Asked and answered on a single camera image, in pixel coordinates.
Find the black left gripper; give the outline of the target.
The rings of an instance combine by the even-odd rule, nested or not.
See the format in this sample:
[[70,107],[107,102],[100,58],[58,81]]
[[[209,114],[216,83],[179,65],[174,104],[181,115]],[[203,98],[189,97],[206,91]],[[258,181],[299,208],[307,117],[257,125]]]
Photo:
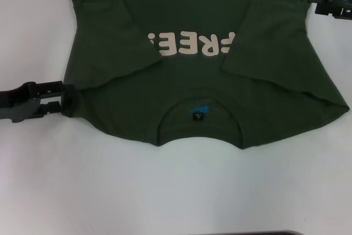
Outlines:
[[65,85],[62,81],[49,83],[28,82],[17,89],[1,91],[1,119],[10,119],[13,123],[29,119],[37,112],[41,116],[60,113],[71,117],[75,102],[68,97],[59,101],[40,104],[41,99],[69,95],[74,92],[72,85]]

